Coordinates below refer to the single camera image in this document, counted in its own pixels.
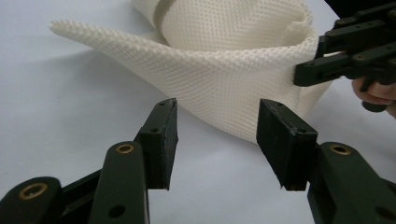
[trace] white background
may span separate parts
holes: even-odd
[[[336,16],[309,0],[320,34]],[[128,0],[0,0],[0,197],[36,176],[63,186],[103,165],[167,99],[106,55],[54,35],[71,19],[143,34],[152,28]],[[335,80],[306,121],[318,142],[356,148],[396,181],[396,122],[361,107],[350,80]],[[306,192],[287,192],[258,146],[223,133],[183,108],[170,191],[150,190],[151,223],[313,223]]]

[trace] waffle weave fabric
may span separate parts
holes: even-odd
[[[55,21],[50,29],[122,63],[203,121],[256,142],[261,98],[304,117],[330,83],[292,84],[318,36],[303,0],[136,0],[157,28],[131,35]]]

